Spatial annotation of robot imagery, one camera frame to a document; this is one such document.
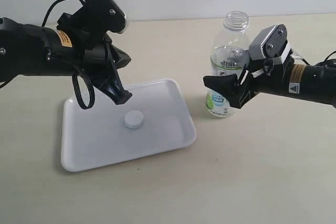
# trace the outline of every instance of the table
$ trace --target table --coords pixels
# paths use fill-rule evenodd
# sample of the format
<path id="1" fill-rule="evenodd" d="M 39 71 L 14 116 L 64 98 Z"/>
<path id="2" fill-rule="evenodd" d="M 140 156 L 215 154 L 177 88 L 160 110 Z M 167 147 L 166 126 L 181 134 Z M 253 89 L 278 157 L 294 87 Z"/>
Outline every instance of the table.
<path id="1" fill-rule="evenodd" d="M 316 63 L 336 49 L 336 14 L 283 23 Z M 202 77 L 221 19 L 133 22 L 114 44 L 123 84 L 175 79 L 197 128 L 189 148 L 81 173 L 60 166 L 71 78 L 18 77 L 0 91 L 0 223 L 335 223 L 336 110 L 260 94 L 227 119 L 205 109 Z"/>

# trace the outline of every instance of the water bottle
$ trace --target water bottle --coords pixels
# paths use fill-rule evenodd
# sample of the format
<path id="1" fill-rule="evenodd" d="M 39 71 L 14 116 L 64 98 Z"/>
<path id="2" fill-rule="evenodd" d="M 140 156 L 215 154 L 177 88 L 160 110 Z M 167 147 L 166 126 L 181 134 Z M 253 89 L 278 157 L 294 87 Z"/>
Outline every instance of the water bottle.
<path id="1" fill-rule="evenodd" d="M 224 19 L 224 29 L 215 37 L 211 52 L 211 67 L 213 76 L 238 75 L 249 62 L 247 49 L 250 45 L 246 36 L 249 25 L 248 16 L 239 11 L 229 12 Z M 220 94 L 208 90 L 206 96 L 208 111 L 219 118 L 234 114 L 234 108 Z"/>

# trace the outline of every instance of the white tray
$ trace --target white tray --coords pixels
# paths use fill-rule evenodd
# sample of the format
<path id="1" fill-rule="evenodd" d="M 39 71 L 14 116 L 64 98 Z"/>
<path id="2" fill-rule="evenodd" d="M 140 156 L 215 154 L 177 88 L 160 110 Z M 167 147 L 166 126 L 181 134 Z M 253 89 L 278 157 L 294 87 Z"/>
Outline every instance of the white tray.
<path id="1" fill-rule="evenodd" d="M 123 105 L 115 105 L 98 90 L 92 109 L 82 110 L 75 97 L 65 102 L 61 147 L 64 169 L 78 172 L 194 143 L 196 129 L 174 80 L 162 79 L 125 89 L 133 96 Z M 125 125 L 124 117 L 132 110 L 144 115 L 138 129 Z"/>

